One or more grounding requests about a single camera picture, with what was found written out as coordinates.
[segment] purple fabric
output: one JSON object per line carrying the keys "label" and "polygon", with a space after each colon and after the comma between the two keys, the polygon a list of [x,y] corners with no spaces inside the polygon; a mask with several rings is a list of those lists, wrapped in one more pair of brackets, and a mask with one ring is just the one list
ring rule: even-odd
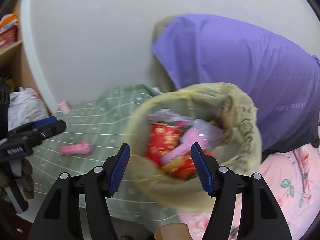
{"label": "purple fabric", "polygon": [[188,14],[172,20],[152,50],[177,89],[227,82],[246,92],[258,108],[263,150],[318,138],[319,59],[288,39],[230,18]]}

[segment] pink floral fabric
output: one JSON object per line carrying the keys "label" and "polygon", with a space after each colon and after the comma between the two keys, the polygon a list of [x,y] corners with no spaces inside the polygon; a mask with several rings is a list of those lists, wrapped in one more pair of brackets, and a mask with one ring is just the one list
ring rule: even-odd
{"label": "pink floral fabric", "polygon": [[[287,220],[293,240],[301,238],[320,210],[319,150],[307,144],[287,153],[272,154],[259,168]],[[239,198],[236,202],[229,240],[237,237],[241,201]],[[180,221],[189,226],[193,240],[202,239],[210,215],[178,212]]]}

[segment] yellow plastic bag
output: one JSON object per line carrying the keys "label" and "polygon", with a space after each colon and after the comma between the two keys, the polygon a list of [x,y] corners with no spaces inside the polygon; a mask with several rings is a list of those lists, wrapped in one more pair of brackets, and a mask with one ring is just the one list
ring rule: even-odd
{"label": "yellow plastic bag", "polygon": [[127,172],[150,199],[185,212],[211,211],[214,204],[199,178],[173,179],[145,157],[151,126],[147,114],[162,108],[208,122],[214,120],[225,132],[224,142],[212,152],[218,163],[238,174],[258,171],[261,137],[256,126],[257,109],[251,98],[228,83],[189,86],[151,98],[133,113],[125,130],[123,142],[131,149]]}

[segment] shelf board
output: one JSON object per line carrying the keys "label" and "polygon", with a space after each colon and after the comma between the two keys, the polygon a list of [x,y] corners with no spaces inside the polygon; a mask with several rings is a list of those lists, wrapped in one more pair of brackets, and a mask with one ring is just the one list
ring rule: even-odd
{"label": "shelf board", "polygon": [[19,47],[21,47],[22,41],[17,41],[9,47],[0,50],[0,69],[7,65],[14,53],[17,51]]}

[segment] pink toy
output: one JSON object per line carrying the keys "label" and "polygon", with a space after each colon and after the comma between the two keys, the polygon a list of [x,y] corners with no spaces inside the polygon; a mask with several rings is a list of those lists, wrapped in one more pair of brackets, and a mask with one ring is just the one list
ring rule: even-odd
{"label": "pink toy", "polygon": [[89,154],[92,151],[92,145],[88,142],[82,142],[79,144],[61,146],[60,152],[65,155],[72,154]]}
{"label": "pink toy", "polygon": [[181,144],[173,149],[171,152],[163,155],[160,158],[162,165],[166,165],[175,158],[185,155],[191,146],[197,142],[203,150],[206,150],[209,146],[209,141],[205,136],[199,131],[199,129],[193,128],[185,132],[185,134],[180,139]]}
{"label": "pink toy", "polygon": [[70,111],[70,106],[68,104],[68,102],[66,100],[61,100],[59,103],[58,103],[58,107],[61,109],[61,112],[63,114],[67,114],[69,113]]}

